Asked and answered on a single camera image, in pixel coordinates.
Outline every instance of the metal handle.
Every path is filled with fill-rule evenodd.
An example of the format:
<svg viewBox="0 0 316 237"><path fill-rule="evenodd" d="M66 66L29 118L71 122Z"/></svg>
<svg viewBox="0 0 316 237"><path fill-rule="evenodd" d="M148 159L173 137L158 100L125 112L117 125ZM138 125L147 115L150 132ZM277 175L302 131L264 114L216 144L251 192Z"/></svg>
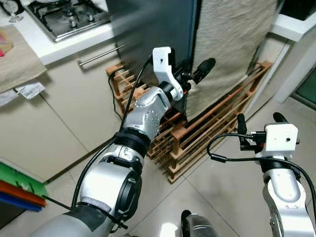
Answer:
<svg viewBox="0 0 316 237"><path fill-rule="evenodd" d="M95 57L93 57L93 58L90 58L90 59L84 61L84 62L82 62L82 61L79 60L79 61L77 61L77 63L78 63L78 65L79 65L79 67L81 67L81 66L83 66L83 65L85 65L85 64L87 64L87 63L90 63L90 62L92 62L92 61L94 61L94 60L96 60L96 59L98 59L98 58L101 58L101 57L103 57L103 56L105 56L105 55L108 55L109 53L112 53L112 52L114 52L114 51L116 51L116 50L118 50L118 49L120 49L120 48L123 48L123 47L124 47L124 44L122 44L122 45L119 46L119 47L113 48L113 49L111 49L111 50L109 50L109 51L106 51L106 52L104 52L104 53L101 53L101 54L99 54L99 55L97 55L97 56L95 56Z"/></svg>

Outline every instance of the cabinet door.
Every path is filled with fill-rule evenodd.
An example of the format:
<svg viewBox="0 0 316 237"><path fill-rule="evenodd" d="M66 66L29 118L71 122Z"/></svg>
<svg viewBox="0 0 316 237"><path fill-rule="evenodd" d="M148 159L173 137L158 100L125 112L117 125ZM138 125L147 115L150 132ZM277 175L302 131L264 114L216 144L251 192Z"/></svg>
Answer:
<svg viewBox="0 0 316 237"><path fill-rule="evenodd" d="M87 153L40 97L0 108L0 157L45 181Z"/></svg>
<svg viewBox="0 0 316 237"><path fill-rule="evenodd" d="M116 52L84 67L84 61L114 48L104 42L47 66L47 77L40 79L45 100L74 135L89 150L110 139L119 129L120 119L113 111L112 94L105 69L119 62Z"/></svg>

